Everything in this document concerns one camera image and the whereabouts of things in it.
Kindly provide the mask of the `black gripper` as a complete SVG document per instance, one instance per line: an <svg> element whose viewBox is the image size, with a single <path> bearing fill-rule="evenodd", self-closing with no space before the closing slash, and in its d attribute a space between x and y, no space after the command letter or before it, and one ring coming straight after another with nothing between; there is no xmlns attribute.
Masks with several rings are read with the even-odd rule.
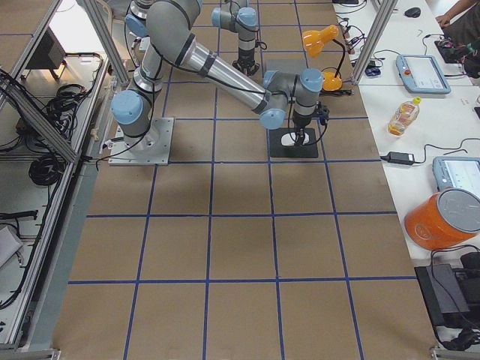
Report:
<svg viewBox="0 0 480 360"><path fill-rule="evenodd" d="M232 63L232 66L244 75L254 75L260 65L256 63L255 58L238 58Z"/></svg>
<svg viewBox="0 0 480 360"><path fill-rule="evenodd" d="M294 146L303 146L305 143L305 128L311 123L312 115L294 114L292 121L294 124L295 137Z"/></svg>

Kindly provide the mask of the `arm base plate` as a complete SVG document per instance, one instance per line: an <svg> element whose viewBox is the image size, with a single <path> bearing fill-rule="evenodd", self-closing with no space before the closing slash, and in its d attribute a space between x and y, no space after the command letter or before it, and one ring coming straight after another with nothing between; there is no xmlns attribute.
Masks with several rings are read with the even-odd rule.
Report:
<svg viewBox="0 0 480 360"><path fill-rule="evenodd" d="M149 132L135 146L132 138L124 137L120 126L117 126L116 136L122 140L114 142L111 149L112 157L108 162L112 166L166 166L170 159L170 146L173 136L175 119L154 118Z"/></svg>
<svg viewBox="0 0 480 360"><path fill-rule="evenodd" d="M130 49L140 52L145 52L150 44L150 37L135 37L132 41Z"/></svg>

